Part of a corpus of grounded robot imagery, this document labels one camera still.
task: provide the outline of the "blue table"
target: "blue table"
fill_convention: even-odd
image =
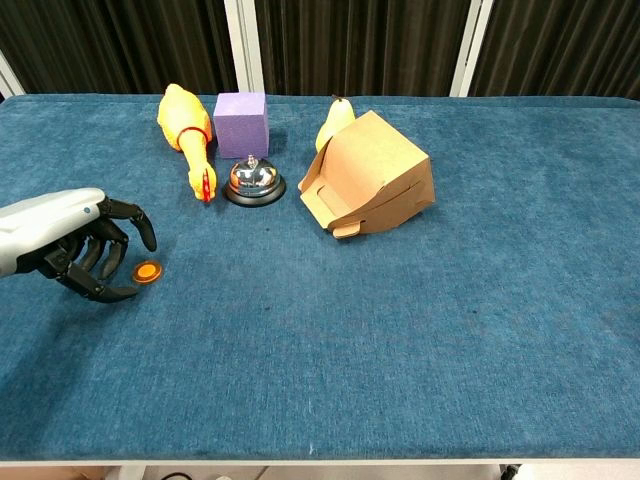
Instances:
[[[337,241],[295,189],[329,99],[268,97],[289,190],[242,209],[193,198],[159,98],[0,106],[0,205],[100,187],[159,244],[124,222],[111,283],[166,269],[114,305],[0,279],[1,460],[640,455],[640,104],[353,98],[430,153],[437,204]]]

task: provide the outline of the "black bell base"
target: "black bell base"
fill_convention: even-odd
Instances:
[[[242,195],[238,195],[231,189],[229,182],[224,185],[223,192],[224,196],[227,197],[230,202],[240,205],[241,207],[255,208],[264,207],[265,205],[275,202],[284,195],[286,190],[287,184],[284,181],[284,177],[280,177],[280,183],[275,190],[263,195],[262,197],[243,197]]]

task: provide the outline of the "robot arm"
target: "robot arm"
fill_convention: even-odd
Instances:
[[[98,188],[79,188],[48,193],[0,208],[0,277],[39,270],[80,295],[112,303],[135,295],[133,287],[109,287],[90,270],[109,253],[99,280],[111,276],[127,251],[127,235],[111,219],[129,219],[142,242],[156,249],[151,222],[137,205],[108,198]],[[87,251],[79,263],[74,261]]]

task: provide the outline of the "rubber chicken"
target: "rubber chicken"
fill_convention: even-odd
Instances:
[[[213,133],[202,103],[193,93],[172,83],[160,101],[158,125],[169,145],[184,152],[195,197],[209,202],[215,196],[216,173],[207,162],[207,143],[213,140]]]

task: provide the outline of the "purple cube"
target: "purple cube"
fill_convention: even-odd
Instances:
[[[223,158],[269,156],[269,122],[264,93],[221,93],[213,124]]]

